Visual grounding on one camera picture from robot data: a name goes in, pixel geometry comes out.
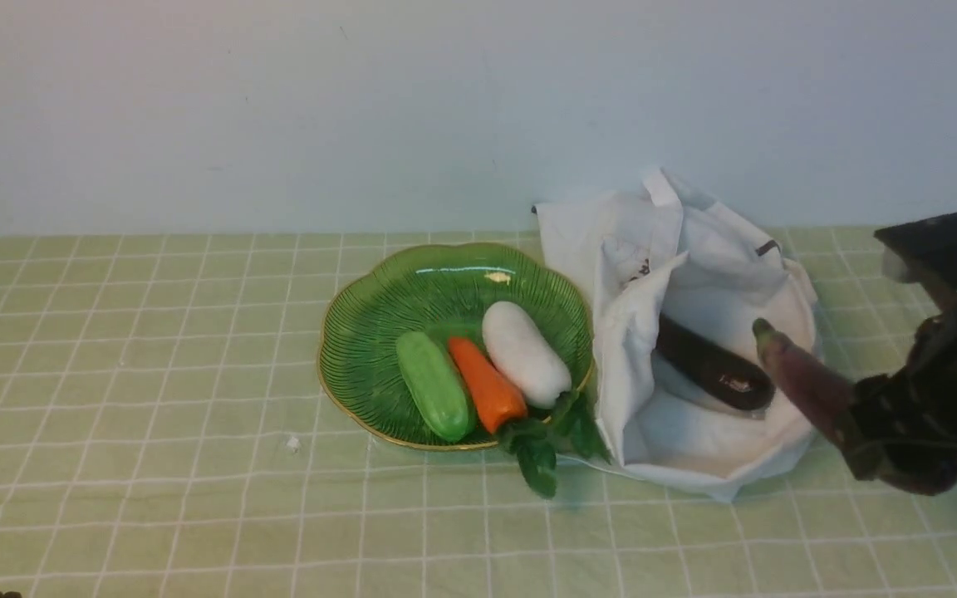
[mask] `white cloth bag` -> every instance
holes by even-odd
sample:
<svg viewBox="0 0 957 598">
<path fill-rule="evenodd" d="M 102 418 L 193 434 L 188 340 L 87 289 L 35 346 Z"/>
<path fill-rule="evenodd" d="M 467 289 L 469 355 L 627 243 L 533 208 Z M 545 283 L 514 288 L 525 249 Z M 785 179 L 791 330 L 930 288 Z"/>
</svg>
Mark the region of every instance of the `white cloth bag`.
<svg viewBox="0 0 957 598">
<path fill-rule="evenodd" d="M 547 265 L 592 306 L 596 423 L 612 459 L 590 465 L 729 501 L 793 468 L 812 426 L 781 391 L 758 419 L 696 400 L 703 391 L 653 353 L 660 311 L 757 363 L 756 317 L 817 351 L 817 298 L 804 269 L 732 209 L 662 171 L 645 188 L 649 198 L 537 205 Z"/>
</svg>

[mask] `leaf-shaped plate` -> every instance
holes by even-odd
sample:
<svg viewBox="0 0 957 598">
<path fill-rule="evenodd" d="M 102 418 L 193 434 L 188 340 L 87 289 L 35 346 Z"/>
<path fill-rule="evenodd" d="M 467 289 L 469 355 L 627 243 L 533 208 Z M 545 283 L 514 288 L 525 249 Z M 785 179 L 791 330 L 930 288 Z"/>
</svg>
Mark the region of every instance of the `leaf-shaped plate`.
<svg viewBox="0 0 957 598">
<path fill-rule="evenodd" d="M 456 444 L 430 432 L 401 378 L 395 341 L 422 330 L 436 341 L 467 336 L 483 347 L 483 314 L 502 300 L 527 310 L 580 385 L 592 364 L 582 295 L 559 273 L 495 243 L 406 249 L 342 289 L 323 319 L 320 383 L 358 424 L 392 443 L 425 450 L 494 446 L 482 427 Z"/>
</svg>

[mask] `orange carrot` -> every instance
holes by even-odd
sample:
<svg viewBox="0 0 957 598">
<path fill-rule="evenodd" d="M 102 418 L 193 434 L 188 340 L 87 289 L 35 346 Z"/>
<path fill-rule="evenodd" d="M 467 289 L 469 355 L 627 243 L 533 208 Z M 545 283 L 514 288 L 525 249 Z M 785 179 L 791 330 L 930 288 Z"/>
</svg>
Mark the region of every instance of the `orange carrot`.
<svg viewBox="0 0 957 598">
<path fill-rule="evenodd" d="M 464 378 L 478 420 L 498 445 L 519 459 L 527 485 L 539 496 L 556 496 L 556 449 L 545 424 L 527 417 L 527 401 L 468 338 L 449 338 L 449 355 Z"/>
<path fill-rule="evenodd" d="M 497 434 L 508 421 L 527 417 L 527 401 L 521 391 L 489 363 L 482 349 L 471 340 L 449 338 L 449 355 L 464 377 L 478 420 L 487 432 Z"/>
</svg>

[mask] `eggplant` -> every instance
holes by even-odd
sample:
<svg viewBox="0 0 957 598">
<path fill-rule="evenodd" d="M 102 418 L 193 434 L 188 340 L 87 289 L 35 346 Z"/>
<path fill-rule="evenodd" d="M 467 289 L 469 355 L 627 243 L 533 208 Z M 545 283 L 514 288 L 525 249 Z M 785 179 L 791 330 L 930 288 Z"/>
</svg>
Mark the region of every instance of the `eggplant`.
<svg viewBox="0 0 957 598">
<path fill-rule="evenodd" d="M 800 409 L 817 431 L 840 448 L 843 440 L 834 421 L 851 405 L 855 385 L 843 375 L 829 370 L 763 318 L 752 323 L 752 333 L 759 364 L 774 385 Z"/>
<path fill-rule="evenodd" d="M 789 401 L 841 451 L 844 439 L 834 424 L 854 400 L 855 384 L 826 367 L 763 318 L 752 324 L 759 364 Z M 957 452 L 914 445 L 886 447 L 888 459 L 877 479 L 908 493 L 934 496 L 957 483 Z"/>
<path fill-rule="evenodd" d="M 737 411 L 760 411 L 774 399 L 774 383 L 763 370 L 664 314 L 656 351 L 705 393 Z"/>
</svg>

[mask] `green cucumber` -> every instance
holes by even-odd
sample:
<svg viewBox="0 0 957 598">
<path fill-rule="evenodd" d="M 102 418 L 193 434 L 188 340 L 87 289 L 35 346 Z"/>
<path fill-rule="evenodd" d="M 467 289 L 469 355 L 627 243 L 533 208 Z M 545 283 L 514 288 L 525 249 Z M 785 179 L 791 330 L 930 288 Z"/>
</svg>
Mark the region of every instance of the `green cucumber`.
<svg viewBox="0 0 957 598">
<path fill-rule="evenodd" d="M 430 431 L 449 443 L 471 433 L 474 405 L 449 352 L 418 331 L 399 336 L 396 349 L 402 378 Z"/>
</svg>

